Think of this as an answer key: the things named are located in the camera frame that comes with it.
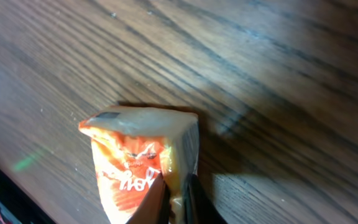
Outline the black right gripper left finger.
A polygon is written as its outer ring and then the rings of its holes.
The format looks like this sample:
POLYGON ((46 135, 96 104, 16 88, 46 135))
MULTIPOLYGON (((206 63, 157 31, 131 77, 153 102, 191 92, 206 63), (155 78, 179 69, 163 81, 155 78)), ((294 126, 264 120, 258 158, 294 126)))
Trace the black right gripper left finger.
POLYGON ((170 190, 159 174, 127 224, 168 224, 169 216, 170 190))

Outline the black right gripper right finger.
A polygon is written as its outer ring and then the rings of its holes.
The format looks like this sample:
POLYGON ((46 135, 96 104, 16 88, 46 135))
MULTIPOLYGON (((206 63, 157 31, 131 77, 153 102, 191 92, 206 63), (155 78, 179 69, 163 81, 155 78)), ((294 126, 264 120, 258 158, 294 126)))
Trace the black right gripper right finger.
POLYGON ((197 175, 187 175, 183 199, 186 224, 227 224, 206 195, 197 175))

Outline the orange Kleenex tissue pack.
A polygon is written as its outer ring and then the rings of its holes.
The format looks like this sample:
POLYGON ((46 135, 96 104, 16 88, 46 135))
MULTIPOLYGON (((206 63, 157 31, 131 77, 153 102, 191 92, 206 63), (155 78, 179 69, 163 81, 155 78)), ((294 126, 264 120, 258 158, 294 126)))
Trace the orange Kleenex tissue pack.
POLYGON ((170 223, 184 223, 183 185, 198 169, 198 115, 153 107, 110 106, 81 121, 91 138, 96 179, 111 223, 126 223, 158 175, 170 189, 170 223))

